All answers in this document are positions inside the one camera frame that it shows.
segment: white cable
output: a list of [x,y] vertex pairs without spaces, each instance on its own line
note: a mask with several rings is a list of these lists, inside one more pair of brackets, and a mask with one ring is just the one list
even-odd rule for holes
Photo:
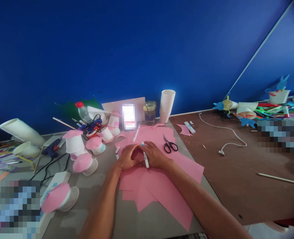
[[[208,125],[210,125],[210,126],[217,127],[217,128],[227,128],[227,127],[220,127],[220,126],[215,126],[215,125],[209,124],[209,123],[203,121],[200,115],[201,115],[201,113],[199,113],[199,118],[201,119],[201,121],[204,122],[204,123],[206,123],[206,124],[208,124]],[[236,137],[237,137],[239,140],[241,140],[245,145],[239,145],[239,144],[235,144],[235,143],[226,143],[226,144],[222,147],[222,149],[218,151],[218,152],[219,152],[220,154],[222,154],[223,156],[224,156],[223,149],[224,149],[224,147],[227,146],[228,144],[234,144],[234,145],[237,145],[237,146],[240,146],[240,147],[248,146],[246,142],[244,142],[242,139],[239,138],[239,136],[237,136],[236,132],[235,132],[233,129],[231,129],[231,130],[232,130],[233,133],[236,135]]]

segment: hand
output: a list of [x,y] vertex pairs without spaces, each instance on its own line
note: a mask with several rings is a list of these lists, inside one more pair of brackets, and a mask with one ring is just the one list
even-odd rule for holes
[[149,166],[164,169],[171,159],[165,156],[153,142],[145,141],[144,144],[139,147],[147,154]]
[[130,169],[131,167],[135,166],[136,164],[139,164],[139,160],[132,160],[131,155],[133,154],[133,151],[135,148],[137,148],[139,144],[129,144],[125,146],[123,149],[121,156],[119,159],[116,161],[115,165],[120,169],[120,170],[127,170]]

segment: blue paper flower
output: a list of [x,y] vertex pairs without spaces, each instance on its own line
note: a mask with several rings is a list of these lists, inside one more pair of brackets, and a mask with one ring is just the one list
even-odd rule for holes
[[213,104],[215,105],[215,107],[212,108],[214,110],[223,110],[223,108],[224,108],[224,104],[222,102],[213,103]]
[[242,123],[241,126],[245,126],[246,124],[250,125],[252,128],[255,128],[254,124],[256,123],[252,119],[241,118],[240,122]]

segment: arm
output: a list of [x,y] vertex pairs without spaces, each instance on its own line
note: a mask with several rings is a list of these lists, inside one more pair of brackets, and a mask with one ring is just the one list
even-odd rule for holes
[[147,154],[149,165],[167,173],[211,238],[252,238],[224,206],[172,159],[166,157],[153,142],[145,144],[140,148]]
[[106,174],[97,206],[93,206],[84,223],[80,239],[111,238],[114,225],[115,191],[122,170],[127,170],[139,163],[131,160],[134,149],[139,144],[128,145],[121,157],[111,166]]

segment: pixelated area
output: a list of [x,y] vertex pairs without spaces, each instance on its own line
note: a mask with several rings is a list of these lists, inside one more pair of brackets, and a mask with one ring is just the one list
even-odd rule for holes
[[294,153],[294,121],[261,120],[257,122],[258,147],[266,152]]
[[0,181],[0,233],[35,238],[40,222],[40,182]]
[[135,104],[122,105],[122,123],[125,130],[136,129]]

